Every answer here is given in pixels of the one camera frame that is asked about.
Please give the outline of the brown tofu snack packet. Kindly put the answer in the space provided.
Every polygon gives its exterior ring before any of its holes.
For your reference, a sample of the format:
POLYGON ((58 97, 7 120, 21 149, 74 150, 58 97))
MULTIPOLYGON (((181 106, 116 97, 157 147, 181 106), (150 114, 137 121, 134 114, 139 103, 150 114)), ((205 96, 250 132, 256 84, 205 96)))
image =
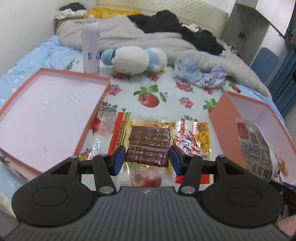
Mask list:
POLYGON ((121 182, 132 178, 160 178, 170 182, 174 172, 169 149, 175 137, 176 122, 161 118, 128 117, 121 144, 126 147, 125 163, 120 171, 121 182))

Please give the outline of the red clear snack packet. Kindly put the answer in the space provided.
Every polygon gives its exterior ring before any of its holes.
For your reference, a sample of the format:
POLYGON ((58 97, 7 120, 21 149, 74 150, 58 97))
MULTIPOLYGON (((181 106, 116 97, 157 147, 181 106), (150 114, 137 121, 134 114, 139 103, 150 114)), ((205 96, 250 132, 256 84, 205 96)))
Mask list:
POLYGON ((115 150, 129 145, 130 113, 105 108, 91 123, 89 132, 79 154, 81 161, 91 160, 100 154, 113 154, 115 150))

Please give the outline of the blue curtain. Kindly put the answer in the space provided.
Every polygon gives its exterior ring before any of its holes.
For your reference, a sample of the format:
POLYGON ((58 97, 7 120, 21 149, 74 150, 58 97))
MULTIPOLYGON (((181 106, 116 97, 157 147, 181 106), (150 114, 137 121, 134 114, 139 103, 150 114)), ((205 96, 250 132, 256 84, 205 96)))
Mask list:
POLYGON ((295 49, 290 49, 281 68, 268 86, 278 111, 284 118, 295 105, 295 49))

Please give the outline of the blue chair back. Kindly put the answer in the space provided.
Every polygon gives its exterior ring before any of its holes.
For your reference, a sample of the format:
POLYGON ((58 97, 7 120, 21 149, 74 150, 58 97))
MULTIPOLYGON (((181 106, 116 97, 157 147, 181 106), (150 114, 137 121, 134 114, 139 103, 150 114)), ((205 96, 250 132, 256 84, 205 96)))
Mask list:
POLYGON ((264 83, 269 78, 278 63, 279 57, 268 48, 263 47, 254 58, 250 68, 256 73, 260 81, 264 83))

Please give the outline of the clothes pile on nightstand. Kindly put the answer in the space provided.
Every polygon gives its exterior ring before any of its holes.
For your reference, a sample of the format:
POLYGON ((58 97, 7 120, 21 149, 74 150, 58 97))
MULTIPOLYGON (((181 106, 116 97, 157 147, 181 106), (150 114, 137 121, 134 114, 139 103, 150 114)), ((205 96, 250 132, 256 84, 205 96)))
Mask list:
POLYGON ((86 7, 79 2, 75 2, 60 7, 55 13, 54 18, 57 20, 63 20, 66 18, 82 17, 85 16, 86 13, 86 7))

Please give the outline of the grey duvet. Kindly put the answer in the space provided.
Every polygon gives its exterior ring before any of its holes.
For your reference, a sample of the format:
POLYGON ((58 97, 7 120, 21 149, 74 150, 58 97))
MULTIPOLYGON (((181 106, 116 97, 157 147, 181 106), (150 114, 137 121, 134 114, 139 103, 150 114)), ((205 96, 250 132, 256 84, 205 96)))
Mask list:
POLYGON ((181 34, 156 32, 146 34, 125 15, 108 19, 97 19, 100 25, 100 50, 118 49, 123 46, 142 48, 157 47, 166 53, 168 64, 173 65, 178 56, 193 60, 204 72, 215 66, 222 66, 228 76, 246 87, 250 87, 264 96, 271 97, 268 88, 260 81, 256 73, 229 51, 212 55, 199 51, 191 43, 182 39, 181 34))

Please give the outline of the shallow pink box lid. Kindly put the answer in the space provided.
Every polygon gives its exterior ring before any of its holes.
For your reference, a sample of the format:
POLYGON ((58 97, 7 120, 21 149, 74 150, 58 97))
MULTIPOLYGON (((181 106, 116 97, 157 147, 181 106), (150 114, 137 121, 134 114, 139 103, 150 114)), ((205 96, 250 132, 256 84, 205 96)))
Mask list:
POLYGON ((43 173, 78 155, 110 78, 39 69, 1 108, 1 150, 43 173))

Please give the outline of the yellow cloth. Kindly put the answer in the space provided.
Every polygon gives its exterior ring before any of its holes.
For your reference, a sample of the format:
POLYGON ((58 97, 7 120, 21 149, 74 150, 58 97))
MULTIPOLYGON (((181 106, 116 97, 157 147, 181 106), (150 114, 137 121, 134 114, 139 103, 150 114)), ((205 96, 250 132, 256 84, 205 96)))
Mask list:
POLYGON ((94 6, 89 12, 86 13, 84 19, 93 17, 98 19, 107 19, 112 18, 117 15, 139 15, 141 14, 141 10, 133 10, 133 9, 118 9, 118 8, 109 8, 109 7, 102 7, 102 6, 94 6))

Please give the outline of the white spray bottle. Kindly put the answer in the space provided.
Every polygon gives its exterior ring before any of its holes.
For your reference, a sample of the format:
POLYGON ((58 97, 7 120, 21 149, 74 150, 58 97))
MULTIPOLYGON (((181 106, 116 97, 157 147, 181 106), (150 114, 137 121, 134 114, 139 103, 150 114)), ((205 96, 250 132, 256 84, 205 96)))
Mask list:
POLYGON ((100 24, 94 16, 91 15, 85 19, 81 39, 84 72, 98 74, 100 66, 100 24))

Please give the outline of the light blue bedsheet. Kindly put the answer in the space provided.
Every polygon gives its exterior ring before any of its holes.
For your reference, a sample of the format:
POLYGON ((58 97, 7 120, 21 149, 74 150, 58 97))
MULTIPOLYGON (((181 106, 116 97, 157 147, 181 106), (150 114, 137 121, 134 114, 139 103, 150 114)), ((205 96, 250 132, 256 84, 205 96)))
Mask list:
POLYGON ((1 106, 40 68, 65 69, 81 52, 61 45, 58 36, 44 40, 1 76, 1 106))

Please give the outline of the black clothing pile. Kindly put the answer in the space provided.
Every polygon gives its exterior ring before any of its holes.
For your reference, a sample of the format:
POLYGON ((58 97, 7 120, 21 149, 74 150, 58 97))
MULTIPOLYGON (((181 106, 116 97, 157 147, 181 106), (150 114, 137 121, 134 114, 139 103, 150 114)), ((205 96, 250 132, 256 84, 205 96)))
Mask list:
POLYGON ((157 32, 179 33, 183 40, 191 43, 199 51, 220 55, 224 50, 224 47, 216 41, 211 32, 208 30, 191 31, 182 26, 177 16, 168 10, 158 11, 153 16, 138 14, 130 15, 128 18, 146 34, 157 32))

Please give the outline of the red yellow bean packet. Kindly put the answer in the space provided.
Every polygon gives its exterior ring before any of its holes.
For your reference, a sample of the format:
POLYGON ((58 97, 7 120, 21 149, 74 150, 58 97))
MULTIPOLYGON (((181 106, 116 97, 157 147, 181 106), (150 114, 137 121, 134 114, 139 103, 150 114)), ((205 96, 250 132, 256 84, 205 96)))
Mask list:
POLYGON ((210 134, 207 122, 182 118, 176 124, 173 145, 185 154, 196 154, 208 161, 210 156, 210 134))

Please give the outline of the crumpled blue white plastic bag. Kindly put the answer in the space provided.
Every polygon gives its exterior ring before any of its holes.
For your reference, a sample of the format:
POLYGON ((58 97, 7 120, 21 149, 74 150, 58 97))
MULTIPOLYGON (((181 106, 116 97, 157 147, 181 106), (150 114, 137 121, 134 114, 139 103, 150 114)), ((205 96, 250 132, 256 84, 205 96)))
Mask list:
POLYGON ((180 57, 174 63, 174 75, 201 88, 218 88, 226 83, 222 66, 215 66, 210 72, 203 72, 191 59, 180 57))

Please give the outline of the white shrimp cracker bag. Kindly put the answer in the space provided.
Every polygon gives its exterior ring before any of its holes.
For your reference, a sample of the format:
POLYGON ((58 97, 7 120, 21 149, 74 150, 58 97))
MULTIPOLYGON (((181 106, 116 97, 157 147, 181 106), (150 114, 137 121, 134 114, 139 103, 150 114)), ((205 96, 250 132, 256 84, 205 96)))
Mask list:
POLYGON ((241 118, 236 119, 236 126, 245 169, 265 182, 283 184, 281 175, 287 175, 285 162, 276 156, 258 126, 241 118))

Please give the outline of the white blue penguin plush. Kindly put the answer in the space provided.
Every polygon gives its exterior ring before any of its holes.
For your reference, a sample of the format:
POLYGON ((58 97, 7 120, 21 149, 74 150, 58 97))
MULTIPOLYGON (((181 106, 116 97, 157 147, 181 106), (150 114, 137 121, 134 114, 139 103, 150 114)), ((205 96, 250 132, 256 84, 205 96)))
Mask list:
POLYGON ((162 72, 168 65, 167 55, 162 49, 144 49, 138 46, 107 49, 101 54, 101 61, 107 66, 112 66, 116 73, 129 76, 144 72, 162 72))

